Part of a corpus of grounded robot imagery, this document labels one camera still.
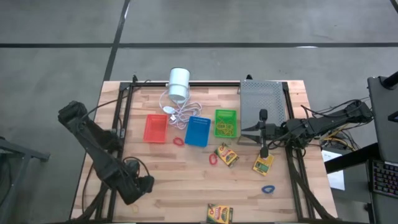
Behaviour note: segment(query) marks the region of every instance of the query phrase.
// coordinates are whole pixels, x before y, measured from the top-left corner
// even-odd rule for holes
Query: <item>blue plastic basket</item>
[[[209,141],[211,120],[208,118],[200,118],[191,116],[189,118],[187,134],[185,135],[185,143],[206,147]]]

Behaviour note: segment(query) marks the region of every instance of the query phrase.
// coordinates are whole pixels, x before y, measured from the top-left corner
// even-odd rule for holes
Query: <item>green plastic basket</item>
[[[216,110],[214,135],[217,138],[236,138],[235,110]]]

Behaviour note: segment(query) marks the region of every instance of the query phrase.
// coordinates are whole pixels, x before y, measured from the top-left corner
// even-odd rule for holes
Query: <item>desk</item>
[[[290,97],[296,118],[304,118],[300,105],[309,106],[303,81],[288,81]],[[119,82],[104,82],[99,104],[118,97]],[[271,222],[296,220],[293,193],[285,151],[282,148],[270,153],[274,163],[266,177],[252,170],[259,154],[259,146],[240,146],[238,139],[215,138],[213,133],[215,109],[231,109],[240,118],[240,97],[237,87],[191,87],[191,100],[202,104],[202,116],[210,118],[212,125],[208,146],[205,148],[172,144],[174,137],[184,139],[186,130],[169,126],[165,144],[148,144],[142,141],[147,114],[162,114],[159,96],[165,87],[142,87],[132,97],[126,132],[124,157],[136,156],[148,167],[155,178],[152,193],[145,194],[132,205],[125,205],[119,195],[114,209],[114,222],[202,222],[206,218],[208,203],[229,205],[234,208],[234,222]],[[173,106],[167,97],[162,105]],[[110,129],[116,103],[98,109],[95,122]],[[228,144],[240,157],[233,168],[218,160],[211,166],[208,156],[222,142]],[[330,214],[337,217],[336,208],[326,176],[319,147],[310,146],[304,157],[308,181],[312,192]],[[86,156],[72,210],[72,218],[81,214],[81,193],[92,160]],[[101,182],[91,175],[85,195],[87,206],[97,194]],[[261,187],[275,185],[272,195],[261,192]],[[301,194],[302,207],[305,200]],[[103,214],[108,202],[105,200]]]

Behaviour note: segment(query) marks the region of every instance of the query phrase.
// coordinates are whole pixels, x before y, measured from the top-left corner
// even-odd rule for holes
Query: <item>concrete floor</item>
[[[123,0],[0,1],[0,44],[112,43]],[[130,42],[398,42],[388,0],[137,0],[121,37]],[[0,49],[0,136],[51,153],[32,161],[11,223],[68,218],[84,151],[57,121],[71,100],[98,101],[110,48]],[[305,80],[315,110],[368,96],[366,78],[396,72],[398,48],[119,49],[110,80]],[[360,146],[373,124],[352,130]],[[361,204],[336,198],[339,217],[366,221]]]

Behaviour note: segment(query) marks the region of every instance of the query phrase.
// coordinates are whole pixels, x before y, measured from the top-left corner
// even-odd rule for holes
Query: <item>keyboard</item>
[[[398,198],[398,166],[372,161],[373,192]]]

